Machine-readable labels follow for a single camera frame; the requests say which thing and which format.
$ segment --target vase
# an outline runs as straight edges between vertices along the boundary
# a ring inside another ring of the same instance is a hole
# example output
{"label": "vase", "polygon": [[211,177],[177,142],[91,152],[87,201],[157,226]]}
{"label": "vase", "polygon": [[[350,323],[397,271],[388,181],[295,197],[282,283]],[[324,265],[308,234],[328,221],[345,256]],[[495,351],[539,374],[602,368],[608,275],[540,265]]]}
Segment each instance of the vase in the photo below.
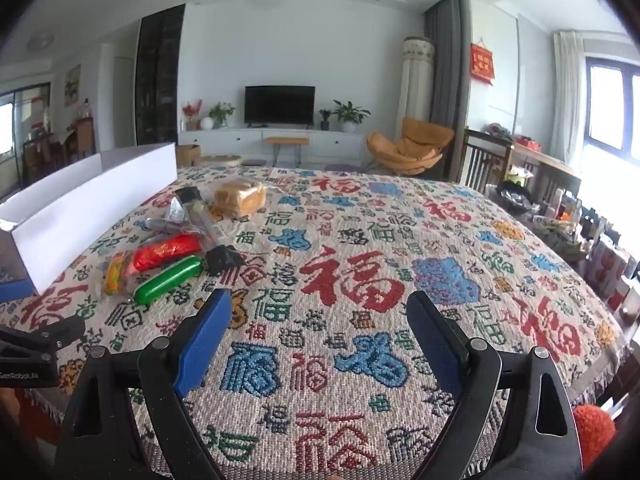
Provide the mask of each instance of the vase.
{"label": "vase", "polygon": [[201,130],[213,130],[214,121],[211,117],[204,117],[200,120]]}
{"label": "vase", "polygon": [[356,123],[353,123],[352,121],[344,121],[342,123],[342,130],[346,134],[352,134],[356,131]]}

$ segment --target sliding glass door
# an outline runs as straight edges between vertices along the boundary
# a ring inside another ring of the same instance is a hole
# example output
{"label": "sliding glass door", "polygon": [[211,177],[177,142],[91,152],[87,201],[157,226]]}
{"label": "sliding glass door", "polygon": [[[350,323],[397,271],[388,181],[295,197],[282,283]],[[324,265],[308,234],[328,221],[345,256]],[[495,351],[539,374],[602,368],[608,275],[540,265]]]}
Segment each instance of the sliding glass door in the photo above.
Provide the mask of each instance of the sliding glass door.
{"label": "sliding glass door", "polygon": [[24,143],[50,132],[49,83],[0,96],[0,200],[20,189]]}

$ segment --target orange armchair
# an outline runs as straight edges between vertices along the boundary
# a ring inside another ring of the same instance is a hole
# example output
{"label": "orange armchair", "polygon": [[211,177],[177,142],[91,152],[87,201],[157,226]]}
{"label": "orange armchair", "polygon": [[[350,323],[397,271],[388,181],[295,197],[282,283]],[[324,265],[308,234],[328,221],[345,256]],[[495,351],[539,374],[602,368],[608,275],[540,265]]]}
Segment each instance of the orange armchair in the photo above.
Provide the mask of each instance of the orange armchair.
{"label": "orange armchair", "polygon": [[415,175],[442,158],[442,150],[453,139],[453,130],[405,117],[402,137],[395,144],[380,132],[371,132],[367,147],[380,163],[397,173]]}

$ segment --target tablecloth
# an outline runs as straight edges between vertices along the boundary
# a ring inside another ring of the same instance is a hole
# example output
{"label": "tablecloth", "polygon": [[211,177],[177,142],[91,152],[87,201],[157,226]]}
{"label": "tablecloth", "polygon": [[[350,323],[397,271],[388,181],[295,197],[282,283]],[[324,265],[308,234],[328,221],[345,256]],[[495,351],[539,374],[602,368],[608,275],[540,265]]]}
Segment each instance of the tablecloth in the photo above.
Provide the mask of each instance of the tablecloth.
{"label": "tablecloth", "polygon": [[[161,217],[175,189],[198,186],[206,198],[239,173],[283,190],[248,218],[212,207],[244,266],[190,279],[151,306],[101,300],[108,258],[152,235],[145,219]],[[625,347],[583,280],[469,188],[273,168],[180,170],[41,297],[0,304],[0,322],[33,330],[71,314],[85,319],[82,340],[58,353],[63,395],[40,391],[63,410],[93,346],[120,352],[170,335],[217,287],[230,290],[232,322],[204,386],[185,403],[230,478],[411,475],[454,404],[406,322],[404,302],[416,289],[497,349],[545,346],[572,402],[594,400]],[[151,462],[165,470],[142,392],[131,399]],[[498,394],[472,470],[486,463],[505,401]]]}

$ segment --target black tv screen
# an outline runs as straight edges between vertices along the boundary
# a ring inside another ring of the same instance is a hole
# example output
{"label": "black tv screen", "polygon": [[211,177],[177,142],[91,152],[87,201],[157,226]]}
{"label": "black tv screen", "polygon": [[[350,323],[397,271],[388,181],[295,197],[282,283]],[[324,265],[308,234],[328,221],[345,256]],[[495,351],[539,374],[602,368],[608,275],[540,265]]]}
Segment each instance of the black tv screen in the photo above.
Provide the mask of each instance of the black tv screen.
{"label": "black tv screen", "polygon": [[244,122],[247,124],[313,124],[314,86],[247,86]]}

